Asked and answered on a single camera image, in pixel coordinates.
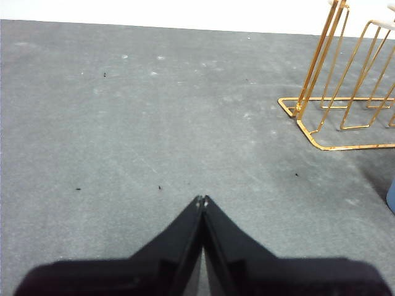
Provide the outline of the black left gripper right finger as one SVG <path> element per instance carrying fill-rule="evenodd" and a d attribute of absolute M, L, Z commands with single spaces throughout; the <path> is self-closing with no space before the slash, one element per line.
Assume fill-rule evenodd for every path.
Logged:
<path fill-rule="evenodd" d="M 214 295 L 391 295 L 379 271 L 348 258 L 280 258 L 240 229 L 208 196 L 202 220 Z"/>

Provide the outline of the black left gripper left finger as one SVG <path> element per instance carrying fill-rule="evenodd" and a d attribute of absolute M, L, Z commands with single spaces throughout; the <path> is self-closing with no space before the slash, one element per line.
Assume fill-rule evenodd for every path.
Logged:
<path fill-rule="evenodd" d="M 204 198 L 122 259 L 64 260 L 29 271 L 16 295 L 182 295 L 201 256 Z"/>

